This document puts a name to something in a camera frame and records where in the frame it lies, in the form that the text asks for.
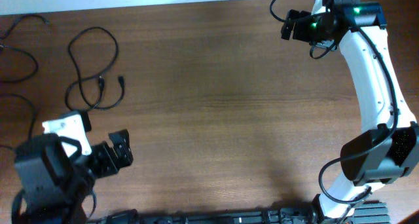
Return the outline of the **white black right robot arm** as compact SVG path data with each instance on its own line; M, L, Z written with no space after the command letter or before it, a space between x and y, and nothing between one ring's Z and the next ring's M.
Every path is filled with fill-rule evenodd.
M309 223L354 221L359 211L366 219L382 221L384 216L372 211L366 199L418 164L418 122L393 70L386 25L380 4L356 0L331 1L313 12L292 9L283 19L283 39L340 49L361 112L361 133L335 159L342 171L314 198Z

